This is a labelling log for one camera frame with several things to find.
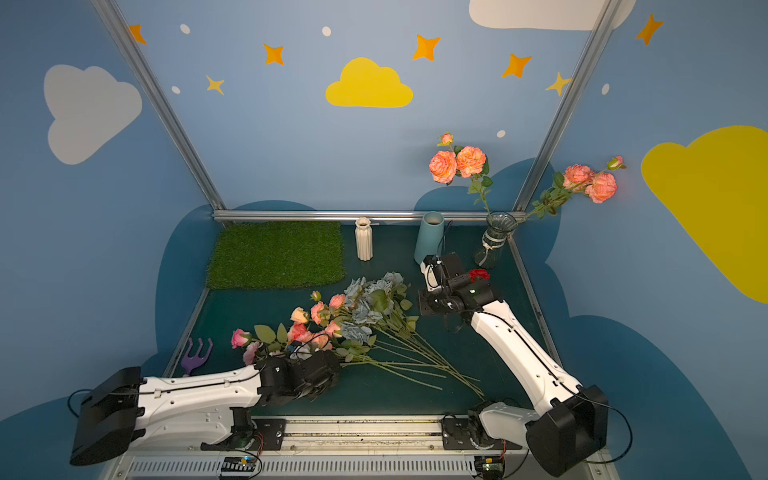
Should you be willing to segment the red carnation flower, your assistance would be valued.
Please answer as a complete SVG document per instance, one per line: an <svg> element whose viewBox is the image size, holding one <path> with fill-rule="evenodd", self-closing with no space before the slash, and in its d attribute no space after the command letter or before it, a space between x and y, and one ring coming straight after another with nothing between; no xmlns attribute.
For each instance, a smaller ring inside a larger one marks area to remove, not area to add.
<svg viewBox="0 0 768 480"><path fill-rule="evenodd" d="M485 269L473 269L469 271L470 280L475 283L480 280L489 280L490 274Z"/></svg>

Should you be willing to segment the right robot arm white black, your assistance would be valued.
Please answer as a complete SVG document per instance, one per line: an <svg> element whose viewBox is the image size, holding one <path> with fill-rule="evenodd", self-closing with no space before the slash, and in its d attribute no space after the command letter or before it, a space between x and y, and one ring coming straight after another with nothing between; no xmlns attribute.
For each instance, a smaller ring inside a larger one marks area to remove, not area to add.
<svg viewBox="0 0 768 480"><path fill-rule="evenodd" d="M426 256L420 270L423 315L457 314L499 355L531 401L531 408L484 403L469 413L466 434L476 449L526 449L553 477L601 450L607 442L608 398L585 388L534 340L489 280L473 278L457 254Z"/></svg>

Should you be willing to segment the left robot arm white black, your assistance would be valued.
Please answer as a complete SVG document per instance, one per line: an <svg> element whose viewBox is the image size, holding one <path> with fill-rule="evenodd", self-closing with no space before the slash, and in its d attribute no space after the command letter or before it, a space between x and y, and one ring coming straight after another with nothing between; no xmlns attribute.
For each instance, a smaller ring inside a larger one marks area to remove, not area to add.
<svg viewBox="0 0 768 480"><path fill-rule="evenodd" d="M337 383L340 372L330 351L183 378L124 368L82 400L69 462L95 465L137 448L261 449L275 435L261 431L254 407L314 399Z"/></svg>

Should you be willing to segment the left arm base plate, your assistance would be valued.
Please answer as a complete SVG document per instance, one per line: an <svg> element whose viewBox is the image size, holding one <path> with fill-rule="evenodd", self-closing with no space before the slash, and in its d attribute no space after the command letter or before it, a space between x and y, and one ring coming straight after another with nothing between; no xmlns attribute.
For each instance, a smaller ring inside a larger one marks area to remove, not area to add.
<svg viewBox="0 0 768 480"><path fill-rule="evenodd" d="M236 422L230 434L217 443L200 444L201 451L279 451L285 439L287 421L279 418L251 418Z"/></svg>

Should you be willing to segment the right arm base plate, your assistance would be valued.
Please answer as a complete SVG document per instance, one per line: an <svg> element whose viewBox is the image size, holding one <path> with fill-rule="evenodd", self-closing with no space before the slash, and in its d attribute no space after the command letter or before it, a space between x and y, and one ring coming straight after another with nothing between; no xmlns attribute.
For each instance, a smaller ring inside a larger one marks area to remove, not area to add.
<svg viewBox="0 0 768 480"><path fill-rule="evenodd" d="M477 419L447 414L440 420L441 439L444 450L500 450L501 443L491 439Z"/></svg>

